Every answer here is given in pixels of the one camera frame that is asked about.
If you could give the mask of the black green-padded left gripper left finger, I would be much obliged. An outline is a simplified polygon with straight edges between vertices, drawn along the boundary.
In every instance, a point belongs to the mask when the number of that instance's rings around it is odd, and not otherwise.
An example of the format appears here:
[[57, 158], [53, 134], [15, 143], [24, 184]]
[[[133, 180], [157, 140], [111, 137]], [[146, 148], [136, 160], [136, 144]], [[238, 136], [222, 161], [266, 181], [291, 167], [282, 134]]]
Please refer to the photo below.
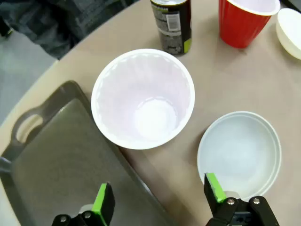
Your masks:
[[115, 209], [115, 197], [110, 183], [102, 183], [91, 210], [75, 217], [57, 215], [53, 226], [109, 226]]

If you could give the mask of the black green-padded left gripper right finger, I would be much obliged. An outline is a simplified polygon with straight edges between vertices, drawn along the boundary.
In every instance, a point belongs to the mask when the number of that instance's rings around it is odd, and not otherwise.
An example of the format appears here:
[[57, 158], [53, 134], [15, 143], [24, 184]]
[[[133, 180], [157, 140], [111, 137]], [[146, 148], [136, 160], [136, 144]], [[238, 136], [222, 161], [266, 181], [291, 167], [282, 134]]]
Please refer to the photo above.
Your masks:
[[255, 196], [248, 202], [227, 197], [214, 173], [205, 174], [204, 193], [212, 213], [208, 226], [277, 225], [277, 219], [264, 197]]

